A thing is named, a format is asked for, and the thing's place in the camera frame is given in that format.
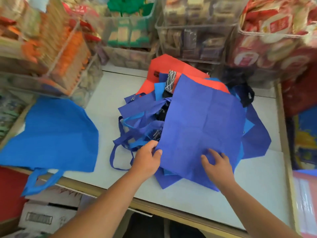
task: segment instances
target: pile of bags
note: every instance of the pile of bags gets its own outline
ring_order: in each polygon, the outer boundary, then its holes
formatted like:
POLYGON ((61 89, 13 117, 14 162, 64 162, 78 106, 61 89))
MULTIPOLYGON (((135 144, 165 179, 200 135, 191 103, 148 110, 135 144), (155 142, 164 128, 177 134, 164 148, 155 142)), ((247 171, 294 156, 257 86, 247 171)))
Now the pile of bags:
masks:
POLYGON ((228 88, 169 55, 153 59, 140 90, 119 108, 121 136, 113 141, 110 164, 114 168, 118 146, 133 157, 149 140, 157 140, 163 154, 155 177, 163 189, 185 178, 218 190, 204 172, 202 154, 211 164, 209 148, 226 154, 234 171, 240 160, 265 155, 271 143, 252 96, 243 85, 228 88))

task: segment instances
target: blue tote bag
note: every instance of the blue tote bag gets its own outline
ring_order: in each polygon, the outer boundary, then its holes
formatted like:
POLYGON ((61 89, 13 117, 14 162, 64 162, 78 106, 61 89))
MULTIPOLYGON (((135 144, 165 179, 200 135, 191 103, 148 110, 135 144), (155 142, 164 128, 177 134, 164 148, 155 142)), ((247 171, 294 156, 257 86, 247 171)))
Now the blue tote bag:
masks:
POLYGON ((25 119, 25 130, 0 152, 0 165, 28 167, 23 195, 54 185, 65 171, 93 172, 98 155, 98 130, 85 110, 73 101, 41 97, 25 119), (39 175, 58 169, 46 184, 35 187, 39 175))
POLYGON ((236 97, 181 75, 157 146, 163 150, 161 167, 217 190, 204 172, 200 156, 205 154, 214 164, 208 153, 208 148, 212 148, 225 153, 235 169, 245 117, 236 97))

